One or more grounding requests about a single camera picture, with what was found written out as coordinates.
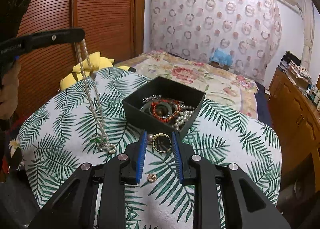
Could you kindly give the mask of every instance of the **cardboard box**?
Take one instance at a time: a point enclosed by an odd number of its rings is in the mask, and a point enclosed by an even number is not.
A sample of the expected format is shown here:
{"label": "cardboard box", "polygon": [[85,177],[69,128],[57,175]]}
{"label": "cardboard box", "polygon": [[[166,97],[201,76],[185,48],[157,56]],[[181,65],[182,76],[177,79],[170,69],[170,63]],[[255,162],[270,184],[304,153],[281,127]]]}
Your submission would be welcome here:
{"label": "cardboard box", "polygon": [[158,76],[123,99],[124,113],[130,124],[146,130],[148,134],[165,133],[171,136],[175,129],[170,124],[160,122],[152,115],[140,111],[140,108],[144,105],[142,102],[144,98],[158,94],[161,94],[163,98],[184,101],[185,105],[196,108],[190,119],[179,131],[180,139],[183,139],[201,110],[205,93]]}

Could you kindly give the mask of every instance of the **wooden wardrobe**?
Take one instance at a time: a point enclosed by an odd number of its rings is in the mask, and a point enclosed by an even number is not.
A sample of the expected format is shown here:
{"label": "wooden wardrobe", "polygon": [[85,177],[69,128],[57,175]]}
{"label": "wooden wardrobe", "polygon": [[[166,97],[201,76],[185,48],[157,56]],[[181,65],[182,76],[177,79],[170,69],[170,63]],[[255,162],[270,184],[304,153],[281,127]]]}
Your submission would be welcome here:
{"label": "wooden wardrobe", "polygon": [[[123,61],[134,56],[134,9],[134,0],[31,0],[18,35],[82,27],[89,53]],[[58,93],[77,58],[73,44],[62,44],[25,54],[20,63],[16,112],[30,116]]]}

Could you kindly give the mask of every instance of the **table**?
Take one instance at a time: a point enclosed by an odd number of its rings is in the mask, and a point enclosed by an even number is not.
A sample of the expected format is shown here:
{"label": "table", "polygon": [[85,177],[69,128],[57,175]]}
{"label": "table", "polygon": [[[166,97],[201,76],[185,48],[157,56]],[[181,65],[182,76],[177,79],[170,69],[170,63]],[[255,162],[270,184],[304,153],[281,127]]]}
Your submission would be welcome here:
{"label": "table", "polygon": [[[106,129],[116,145],[116,154],[124,152],[126,145],[137,141],[141,133],[126,122],[122,99],[150,80],[118,68],[98,71],[96,82]],[[90,140],[99,134],[99,129],[83,87],[80,81],[60,92],[33,113],[20,129],[28,179],[40,206],[81,163],[97,165],[114,156],[99,152]],[[276,204],[281,151],[272,128],[206,99],[183,142],[215,164],[237,163]],[[153,184],[146,181],[149,173],[158,177]],[[179,184],[172,153],[152,152],[148,146],[141,184],[126,186],[125,190],[127,228],[192,228],[194,187]],[[219,199],[224,228],[223,204]]]}

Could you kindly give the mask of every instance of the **gold ring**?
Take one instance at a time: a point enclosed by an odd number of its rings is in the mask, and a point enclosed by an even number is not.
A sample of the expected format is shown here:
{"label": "gold ring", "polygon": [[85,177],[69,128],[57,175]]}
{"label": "gold ring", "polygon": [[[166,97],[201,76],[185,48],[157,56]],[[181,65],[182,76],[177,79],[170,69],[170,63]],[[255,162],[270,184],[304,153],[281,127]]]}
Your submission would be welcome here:
{"label": "gold ring", "polygon": [[[155,140],[156,140],[157,138],[161,137],[161,136],[168,138],[169,141],[170,141],[170,147],[169,147],[169,149],[167,149],[167,150],[165,150],[165,151],[160,151],[160,150],[158,150],[158,149],[155,147]],[[171,149],[171,147],[172,147],[172,142],[171,142],[170,137],[169,137],[167,134],[158,133],[158,134],[156,134],[156,135],[154,135],[154,136],[152,137],[152,147],[155,149],[155,151],[157,151],[157,152],[159,152],[159,153],[167,153],[167,152]]]}

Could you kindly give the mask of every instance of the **human hand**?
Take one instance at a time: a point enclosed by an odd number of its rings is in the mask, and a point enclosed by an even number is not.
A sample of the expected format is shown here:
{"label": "human hand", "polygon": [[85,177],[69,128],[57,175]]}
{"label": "human hand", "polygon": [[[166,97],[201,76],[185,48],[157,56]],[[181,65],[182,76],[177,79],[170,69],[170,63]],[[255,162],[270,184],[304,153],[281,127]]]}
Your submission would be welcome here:
{"label": "human hand", "polygon": [[18,105],[18,74],[21,65],[16,61],[13,67],[2,78],[0,90],[0,119],[10,119]]}

